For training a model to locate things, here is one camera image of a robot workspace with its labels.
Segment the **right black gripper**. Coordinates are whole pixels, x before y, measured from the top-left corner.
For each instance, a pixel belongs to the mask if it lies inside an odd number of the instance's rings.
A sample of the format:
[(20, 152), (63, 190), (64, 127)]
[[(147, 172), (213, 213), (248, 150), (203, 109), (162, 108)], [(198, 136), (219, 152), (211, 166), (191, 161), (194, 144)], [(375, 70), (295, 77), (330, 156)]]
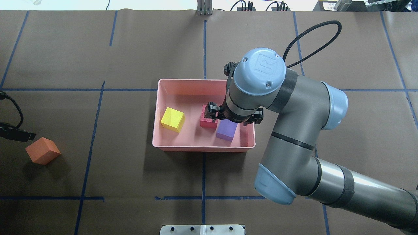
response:
[(263, 108), (256, 109), (250, 115), (242, 116), (231, 111), (231, 109), (226, 104), (218, 106), (217, 103), (208, 102), (205, 107), (204, 118), (228, 119), (232, 122), (243, 123), (243, 126), (245, 127), (253, 123), (260, 124), (262, 122)]

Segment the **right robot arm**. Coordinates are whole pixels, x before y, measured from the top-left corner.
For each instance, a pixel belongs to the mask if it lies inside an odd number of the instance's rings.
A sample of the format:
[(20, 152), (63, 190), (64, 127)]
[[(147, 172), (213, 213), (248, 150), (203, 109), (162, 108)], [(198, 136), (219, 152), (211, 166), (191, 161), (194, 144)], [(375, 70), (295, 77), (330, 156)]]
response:
[(264, 198), (289, 205), (297, 195), (417, 234), (417, 193), (391, 186), (314, 156), (321, 130), (346, 116), (344, 92), (286, 67), (274, 50), (256, 48), (230, 62), (222, 105), (209, 102), (205, 117), (260, 124), (263, 109), (278, 114), (254, 187)]

